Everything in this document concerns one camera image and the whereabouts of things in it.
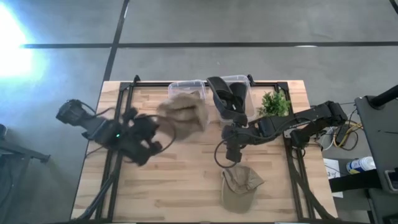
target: white bottle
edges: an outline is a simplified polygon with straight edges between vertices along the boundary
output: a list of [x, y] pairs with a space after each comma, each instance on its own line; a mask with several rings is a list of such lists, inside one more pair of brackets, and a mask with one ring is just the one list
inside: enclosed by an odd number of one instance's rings
[[358, 174], [360, 172], [373, 170], [376, 166], [374, 165], [373, 157], [368, 156], [362, 159], [356, 159], [347, 163], [347, 171], [350, 174]]

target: baseball cap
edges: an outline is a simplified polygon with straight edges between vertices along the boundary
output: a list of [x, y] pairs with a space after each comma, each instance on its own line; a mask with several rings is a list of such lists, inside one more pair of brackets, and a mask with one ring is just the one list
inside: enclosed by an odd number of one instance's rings
[[236, 165], [222, 172], [221, 205], [230, 212], [249, 211], [257, 187], [264, 183], [250, 167]]

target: artificial plant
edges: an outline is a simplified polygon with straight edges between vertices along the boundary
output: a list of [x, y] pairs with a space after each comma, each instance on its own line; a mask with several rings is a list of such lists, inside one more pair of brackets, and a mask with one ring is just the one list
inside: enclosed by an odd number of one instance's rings
[[262, 96], [262, 107], [258, 108], [260, 116], [286, 116], [290, 108], [290, 101], [286, 100], [285, 94], [268, 92]]

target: gray floor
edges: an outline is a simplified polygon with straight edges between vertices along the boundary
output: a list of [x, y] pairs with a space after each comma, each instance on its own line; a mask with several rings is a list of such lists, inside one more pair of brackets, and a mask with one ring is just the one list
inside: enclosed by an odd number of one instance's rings
[[[111, 43], [122, 3], [0, 2], [0, 16], [14, 26], [6, 27], [0, 37], [6, 47], [0, 52], [0, 123], [10, 128], [9, 140], [52, 155], [48, 164], [31, 162], [7, 223], [68, 220], [87, 141], [80, 130], [62, 124], [55, 115], [70, 98], [96, 106], [110, 53], [13, 50], [7, 42]], [[398, 41], [398, 15], [388, 0], [131, 0], [120, 40], [250, 41]], [[396, 85], [397, 58], [398, 47], [119, 49], [110, 79], [140, 75], [142, 80], [189, 80], [250, 73], [258, 80], [305, 80], [313, 105], [326, 100], [345, 103]], [[354, 110], [352, 105], [343, 108], [347, 113]], [[366, 140], [363, 135], [360, 139], [352, 152], [331, 148], [324, 156], [366, 156]], [[363, 220], [362, 213], [339, 204], [343, 219]]]

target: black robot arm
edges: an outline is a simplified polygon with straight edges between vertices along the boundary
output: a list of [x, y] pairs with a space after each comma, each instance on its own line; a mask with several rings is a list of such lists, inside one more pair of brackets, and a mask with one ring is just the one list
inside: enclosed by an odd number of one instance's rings
[[135, 108], [123, 114], [123, 123], [133, 121], [134, 125], [123, 125], [119, 121], [88, 114], [79, 100], [69, 100], [58, 111], [57, 119], [65, 124], [81, 126], [86, 131], [82, 135], [94, 140], [108, 150], [121, 151], [137, 165], [144, 165], [150, 156], [162, 152], [162, 145], [152, 142], [159, 127], [146, 114], [137, 115]]
[[[347, 120], [347, 115], [338, 103], [327, 101], [309, 110], [290, 114], [288, 116], [267, 116], [251, 121], [247, 127], [234, 122], [223, 128], [221, 137], [227, 147], [226, 158], [240, 162], [240, 152], [246, 145], [264, 144], [274, 140], [284, 131], [290, 132], [292, 145], [303, 148], [310, 136], [330, 126], [341, 126]], [[296, 127], [307, 124], [302, 129]]]

